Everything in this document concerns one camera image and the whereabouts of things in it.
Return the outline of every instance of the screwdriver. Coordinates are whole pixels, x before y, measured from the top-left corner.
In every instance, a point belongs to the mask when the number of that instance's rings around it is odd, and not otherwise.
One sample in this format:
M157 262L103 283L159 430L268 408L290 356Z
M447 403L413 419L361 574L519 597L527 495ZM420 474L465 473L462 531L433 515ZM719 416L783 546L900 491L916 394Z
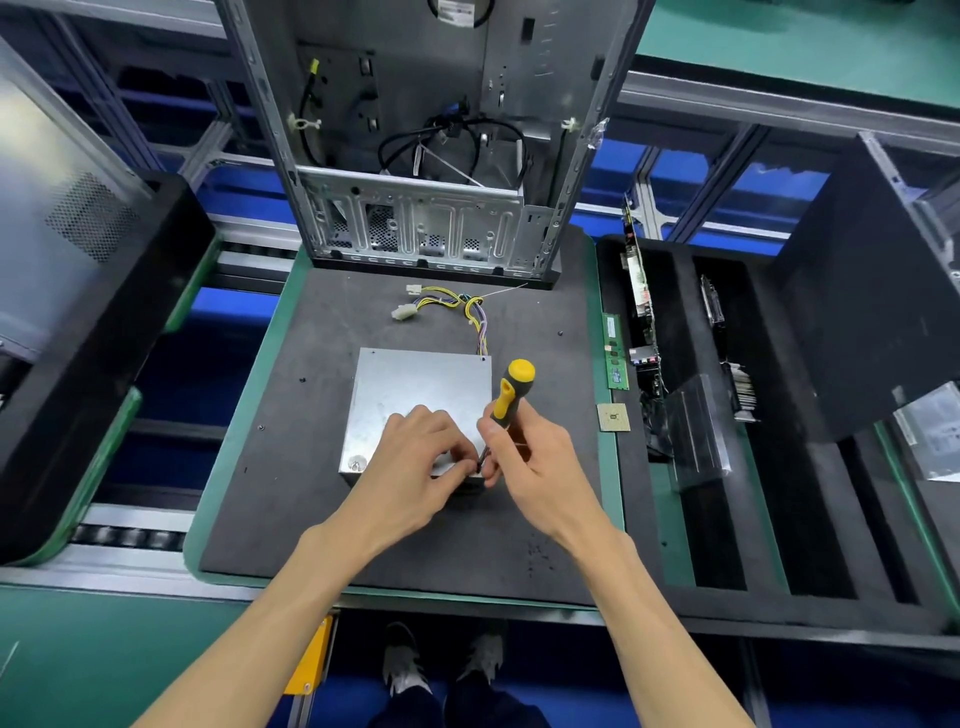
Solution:
M493 403L491 419L504 429L514 423L516 409L520 406L520 399L526 397L534 386L534 377L537 370L526 359L514 359L507 367L507 371L500 379L500 394ZM483 448L477 471L483 468L484 461L490 454L490 447Z

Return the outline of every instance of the sneaker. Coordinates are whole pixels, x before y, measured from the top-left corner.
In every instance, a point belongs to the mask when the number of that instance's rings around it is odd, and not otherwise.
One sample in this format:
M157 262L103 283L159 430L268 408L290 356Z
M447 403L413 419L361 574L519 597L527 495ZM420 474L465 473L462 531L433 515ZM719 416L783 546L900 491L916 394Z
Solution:
M507 631L505 621L491 621L484 625L483 634L470 644L470 656L467 666L457 680L463 680L472 672L480 672L493 682L496 672L503 665L503 636Z
M383 650L383 682L390 695L397 695L415 686L432 693L420 666L420 652L413 632L401 621L387 625L387 646Z

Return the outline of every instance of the cable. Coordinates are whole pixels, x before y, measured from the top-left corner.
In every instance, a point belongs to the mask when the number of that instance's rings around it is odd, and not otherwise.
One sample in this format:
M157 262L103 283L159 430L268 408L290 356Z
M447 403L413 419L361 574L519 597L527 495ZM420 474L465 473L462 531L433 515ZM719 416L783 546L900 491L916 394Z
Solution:
M484 11L484 13L473 21L474 28L479 28L481 25L490 20L490 13L493 12L494 5L496 5L496 0L490 0L490 4L487 6L487 9ZM433 16L439 20L440 13L437 9L437 0L426 0L426 6L433 13Z
M380 146L376 148L376 160L380 162L380 170L382 171L388 166L383 159L383 150L388 144L392 144L395 141L400 141L400 139L407 139L411 136L420 137L421 134L425 133L437 133L440 131L440 129L440 127L424 127L423 129L415 129L412 132L400 132L388 136L386 139L381 141Z
M520 172L516 176L516 188L520 189L520 186L523 184L523 178L526 177L527 169L530 166L530 158L527 156L527 140L523 138L523 132L509 121L500 121L499 119L475 118L464 121L465 127L474 126L476 124L493 124L497 127L509 129L511 132L516 134L516 138L520 140L520 146L523 149L523 162L520 164Z
M527 170L530 167L530 156L527 152L527 141L523 136L523 132L520 131L516 126L507 121L500 121L499 119L488 119L485 117L474 117L472 119L465 119L459 113L459 110L454 113L442 114L439 116L432 116L426 120L425 125L420 129L414 129L410 132L400 132L391 134L386 139L380 142L380 145L376 150L376 158L380 163L380 171L389 169L390 165L393 164L404 152L408 149L415 148L418 144L423 144L423 146L429 145L429 143L434 139L437 134L440 132L452 132L458 128L463 128L470 135L470 139L473 141L473 163L470 166L470 171L468 177L472 177L474 172L476 172L477 164L480 162L480 136L474 131L471 127L479 126L481 124L493 124L494 126L503 127L508 129L514 134L520 142L521 154L523 156L523 161L520 164L520 170L516 176L516 188L520 189L520 186L523 184L523 178L526 177ZM400 146L395 150L388 158L384 158L384 150L388 145L393 144L400 139L411 139L407 143Z
M459 308L460 304L463 303L464 316L477 332L477 353L483 356L490 354L487 347L487 313L483 309L483 298L481 296L470 296L466 293L458 295L449 288L442 288L438 285L424 285L420 292L422 295L413 303L417 311L431 303L438 303L447 308Z
M300 119L305 118L306 114L306 103L313 97L314 84L317 82L317 71L320 69L320 62L317 59L314 59L310 63L310 75L307 76L306 84L303 86L303 93L300 97L300 107L297 111L297 117ZM306 129L300 130L300 144L303 145L303 151L306 154L306 157L310 160L310 163L315 167L321 166L317 161L317 158L313 156L313 151L310 149L309 143L307 143L306 138Z
M550 191L546 195L546 203L549 205L550 201L553 200L553 191L557 187L557 178L560 176L560 162L564 158L564 143L566 142L566 136L568 131L564 129L560 132L560 148L557 150L557 161L553 165L553 174L550 176Z

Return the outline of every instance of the green floor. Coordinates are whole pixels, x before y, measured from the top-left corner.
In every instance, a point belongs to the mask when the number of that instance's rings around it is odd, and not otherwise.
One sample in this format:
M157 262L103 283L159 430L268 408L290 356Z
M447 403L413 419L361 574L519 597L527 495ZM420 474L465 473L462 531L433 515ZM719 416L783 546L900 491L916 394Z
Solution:
M960 109L955 0L657 0L638 52Z

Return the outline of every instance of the green circuit board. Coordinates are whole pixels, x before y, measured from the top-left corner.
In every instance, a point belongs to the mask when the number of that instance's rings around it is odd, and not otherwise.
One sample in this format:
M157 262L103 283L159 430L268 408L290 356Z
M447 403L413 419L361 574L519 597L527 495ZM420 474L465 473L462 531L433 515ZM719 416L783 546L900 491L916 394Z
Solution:
M603 315L604 359L607 363L607 387L609 389L630 389L627 378L627 350L623 346L623 333L620 317L615 313Z

